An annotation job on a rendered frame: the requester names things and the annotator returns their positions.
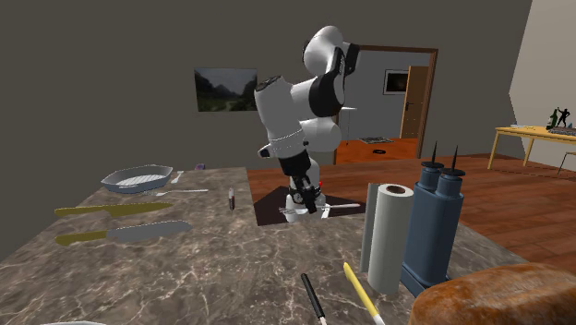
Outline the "yellow pen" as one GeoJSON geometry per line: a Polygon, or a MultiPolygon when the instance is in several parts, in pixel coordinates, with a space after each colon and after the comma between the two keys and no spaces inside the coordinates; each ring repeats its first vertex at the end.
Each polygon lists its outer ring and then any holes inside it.
{"type": "Polygon", "coordinates": [[[352,284],[353,288],[355,289],[357,295],[359,296],[360,300],[362,301],[364,307],[366,308],[370,317],[374,321],[375,325],[386,325],[383,318],[380,316],[380,314],[378,313],[374,304],[372,303],[372,301],[368,297],[362,284],[359,282],[359,280],[355,276],[350,265],[347,262],[344,262],[342,267],[343,267],[343,272],[344,272],[346,279],[352,284]]]}

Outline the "brown bread loaf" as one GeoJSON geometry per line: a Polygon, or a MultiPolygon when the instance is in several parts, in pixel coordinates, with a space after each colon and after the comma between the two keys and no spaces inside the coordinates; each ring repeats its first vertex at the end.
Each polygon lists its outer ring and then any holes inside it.
{"type": "Polygon", "coordinates": [[[408,325],[576,325],[576,274],[536,262],[476,271],[422,292],[408,325]]]}

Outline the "blue twin bottle dispenser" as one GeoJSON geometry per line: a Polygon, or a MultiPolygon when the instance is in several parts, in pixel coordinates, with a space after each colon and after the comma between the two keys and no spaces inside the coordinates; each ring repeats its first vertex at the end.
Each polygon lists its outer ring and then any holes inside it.
{"type": "Polygon", "coordinates": [[[446,168],[431,158],[421,165],[401,274],[413,296],[450,278],[448,266],[464,199],[465,172],[455,162],[446,168]]]}

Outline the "black figurine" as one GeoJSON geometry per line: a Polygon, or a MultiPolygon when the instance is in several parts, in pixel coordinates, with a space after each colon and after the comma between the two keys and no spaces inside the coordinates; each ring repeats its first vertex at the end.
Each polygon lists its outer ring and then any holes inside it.
{"type": "Polygon", "coordinates": [[[546,124],[546,130],[557,127],[559,124],[562,124],[564,127],[566,127],[567,126],[566,119],[569,115],[570,115],[570,111],[567,108],[560,109],[559,107],[557,107],[553,111],[551,116],[549,116],[549,118],[548,118],[548,121],[546,124]]]}

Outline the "landscape wall picture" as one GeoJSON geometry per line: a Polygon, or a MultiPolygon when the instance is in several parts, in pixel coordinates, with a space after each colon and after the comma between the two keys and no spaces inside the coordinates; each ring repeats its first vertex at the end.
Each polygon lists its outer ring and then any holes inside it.
{"type": "Polygon", "coordinates": [[[195,68],[198,110],[203,113],[256,111],[255,68],[195,68]]]}

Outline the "yellow table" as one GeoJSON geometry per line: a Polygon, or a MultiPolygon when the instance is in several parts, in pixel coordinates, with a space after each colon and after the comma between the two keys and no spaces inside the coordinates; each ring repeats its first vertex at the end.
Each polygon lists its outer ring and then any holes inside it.
{"type": "Polygon", "coordinates": [[[528,138],[530,140],[528,149],[525,152],[524,159],[522,162],[523,166],[526,166],[529,161],[532,147],[536,139],[576,145],[576,136],[550,133],[544,126],[523,126],[523,127],[506,126],[506,127],[496,127],[495,130],[496,134],[487,165],[488,170],[492,169],[492,164],[494,161],[496,149],[498,146],[498,140],[500,136],[528,138]]]}

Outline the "grey baking pan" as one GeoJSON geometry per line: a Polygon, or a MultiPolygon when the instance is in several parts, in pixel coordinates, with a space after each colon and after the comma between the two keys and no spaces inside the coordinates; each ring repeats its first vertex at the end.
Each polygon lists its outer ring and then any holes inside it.
{"type": "Polygon", "coordinates": [[[110,192],[137,194],[164,187],[170,180],[172,171],[170,166],[147,164],[117,170],[104,177],[101,184],[110,192]]]}

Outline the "white paper towel roll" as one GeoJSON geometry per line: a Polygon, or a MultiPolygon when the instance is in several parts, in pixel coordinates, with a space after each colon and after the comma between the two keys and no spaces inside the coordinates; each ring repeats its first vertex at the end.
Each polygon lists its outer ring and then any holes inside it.
{"type": "Polygon", "coordinates": [[[380,294],[399,289],[413,201],[409,187],[368,184],[360,271],[380,294]]]}

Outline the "white kitchen utensil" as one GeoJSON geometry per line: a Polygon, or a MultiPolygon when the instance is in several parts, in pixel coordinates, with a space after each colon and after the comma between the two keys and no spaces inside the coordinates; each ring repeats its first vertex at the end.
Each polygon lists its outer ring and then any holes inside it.
{"type": "MultiPolygon", "coordinates": [[[[326,219],[329,217],[330,210],[357,208],[360,206],[361,205],[359,203],[338,204],[338,205],[325,204],[324,206],[317,206],[317,210],[323,211],[322,215],[321,215],[321,219],[326,219]]],[[[307,208],[296,208],[296,209],[279,208],[279,212],[281,212],[283,214],[306,214],[306,213],[308,213],[308,209],[307,208]]]]}

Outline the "wooden door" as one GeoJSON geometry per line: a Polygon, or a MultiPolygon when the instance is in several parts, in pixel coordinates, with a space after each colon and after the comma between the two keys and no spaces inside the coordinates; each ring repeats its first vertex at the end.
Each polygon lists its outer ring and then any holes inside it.
{"type": "Polygon", "coordinates": [[[409,67],[400,138],[416,138],[418,136],[425,98],[427,73],[427,66],[409,67]]]}

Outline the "yellow knife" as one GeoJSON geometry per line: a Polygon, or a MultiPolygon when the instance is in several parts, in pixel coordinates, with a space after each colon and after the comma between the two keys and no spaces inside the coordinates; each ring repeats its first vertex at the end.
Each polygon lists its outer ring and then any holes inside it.
{"type": "Polygon", "coordinates": [[[111,217],[120,217],[149,211],[158,211],[170,208],[172,206],[173,206],[172,203],[167,202],[143,202],[143,203],[131,203],[131,204],[58,208],[54,210],[54,214],[58,217],[65,217],[67,215],[77,215],[77,214],[93,213],[98,211],[106,211],[110,214],[111,217]]]}

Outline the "dark framed wall picture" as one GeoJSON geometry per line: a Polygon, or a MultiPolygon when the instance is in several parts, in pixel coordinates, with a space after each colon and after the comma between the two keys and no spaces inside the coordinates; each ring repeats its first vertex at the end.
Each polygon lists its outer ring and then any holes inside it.
{"type": "Polygon", "coordinates": [[[404,94],[407,90],[408,76],[408,70],[386,69],[384,76],[383,94],[404,94]]]}

